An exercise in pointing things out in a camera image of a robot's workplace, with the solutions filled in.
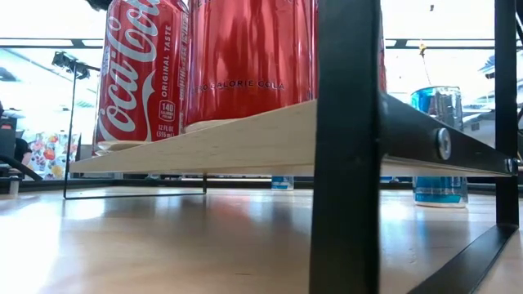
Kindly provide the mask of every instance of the metal rod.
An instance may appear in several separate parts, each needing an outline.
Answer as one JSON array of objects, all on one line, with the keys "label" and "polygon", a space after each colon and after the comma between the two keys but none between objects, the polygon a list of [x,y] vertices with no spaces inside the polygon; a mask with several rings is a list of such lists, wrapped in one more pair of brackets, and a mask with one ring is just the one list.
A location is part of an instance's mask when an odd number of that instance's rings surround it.
[{"label": "metal rod", "polygon": [[320,1],[311,294],[379,289],[380,15],[379,0]]},{"label": "metal rod", "polygon": [[203,188],[203,193],[206,194],[207,193],[207,175],[206,174],[203,175],[202,188]]},{"label": "metal rod", "polygon": [[173,193],[173,194],[121,194],[104,196],[68,197],[67,200],[91,200],[91,199],[111,199],[111,198],[134,198],[134,197],[171,197],[171,196],[194,196],[205,195],[205,193]]},{"label": "metal rod", "polygon": [[85,67],[86,69],[95,70],[97,72],[100,71],[100,68],[97,68],[96,66],[90,66],[90,65],[86,65],[86,64],[82,64],[82,66]]},{"label": "metal rod", "polygon": [[[495,1],[496,149],[517,158],[516,2]],[[513,163],[507,163],[507,169]],[[496,221],[519,225],[517,177],[496,178]]]},{"label": "metal rod", "polygon": [[65,155],[64,199],[67,199],[67,181],[69,179],[69,160],[71,157],[71,140],[73,136],[74,96],[76,94],[76,60],[73,60],[73,99],[71,101],[71,118],[69,120],[69,135],[67,137],[67,154]]}]

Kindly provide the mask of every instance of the black cable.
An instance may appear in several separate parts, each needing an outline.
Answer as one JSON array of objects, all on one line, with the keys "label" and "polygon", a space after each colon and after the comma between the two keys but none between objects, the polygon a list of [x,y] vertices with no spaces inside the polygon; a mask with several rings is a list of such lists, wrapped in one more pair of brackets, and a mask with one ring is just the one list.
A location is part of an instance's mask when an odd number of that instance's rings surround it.
[{"label": "black cable", "polygon": [[9,164],[11,167],[19,170],[20,172],[24,173],[33,180],[42,180],[42,177],[39,176],[36,172],[26,167],[23,163],[19,162],[18,160],[15,160],[14,158],[10,158],[0,154],[0,161]]},{"label": "black cable", "polygon": [[419,55],[422,57],[422,60],[423,60],[423,68],[425,69],[425,75],[427,76],[428,84],[430,86],[432,86],[431,77],[428,74],[427,63],[425,62],[425,50],[426,49],[427,49],[427,46],[425,46],[423,43],[421,45],[419,45]]}]

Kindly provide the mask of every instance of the zero calorie cola can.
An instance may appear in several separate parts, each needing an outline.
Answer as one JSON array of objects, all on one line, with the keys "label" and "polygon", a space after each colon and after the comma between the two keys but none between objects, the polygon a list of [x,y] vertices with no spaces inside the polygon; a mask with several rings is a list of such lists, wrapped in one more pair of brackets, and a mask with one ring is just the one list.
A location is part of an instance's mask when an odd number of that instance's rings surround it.
[{"label": "zero calorie cola can", "polygon": [[190,0],[190,13],[188,131],[315,98],[316,0]]},{"label": "zero calorie cola can", "polygon": [[188,91],[189,11],[182,0],[113,0],[107,12],[94,141],[180,133]]}]

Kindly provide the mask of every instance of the bolt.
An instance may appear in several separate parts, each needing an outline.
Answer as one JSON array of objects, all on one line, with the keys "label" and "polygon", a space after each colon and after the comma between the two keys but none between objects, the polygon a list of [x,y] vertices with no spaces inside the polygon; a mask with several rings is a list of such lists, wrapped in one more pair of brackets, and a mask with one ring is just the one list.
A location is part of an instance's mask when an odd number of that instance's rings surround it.
[{"label": "bolt", "polygon": [[438,155],[443,160],[450,158],[452,145],[450,144],[450,133],[445,127],[442,127],[437,132],[436,143],[438,146]]},{"label": "bolt", "polygon": [[514,161],[512,159],[506,159],[505,163],[507,164],[507,171],[514,173]]}]

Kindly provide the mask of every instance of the wooden shelf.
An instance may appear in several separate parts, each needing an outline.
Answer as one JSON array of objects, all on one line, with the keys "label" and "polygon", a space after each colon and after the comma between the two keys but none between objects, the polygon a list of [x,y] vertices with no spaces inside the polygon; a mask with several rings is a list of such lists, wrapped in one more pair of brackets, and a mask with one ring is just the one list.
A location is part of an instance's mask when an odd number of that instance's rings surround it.
[{"label": "wooden shelf", "polygon": [[[317,101],[313,100],[85,159],[72,163],[71,171],[311,176],[315,159],[316,106]],[[389,156],[383,159],[382,174],[501,175]]]}]

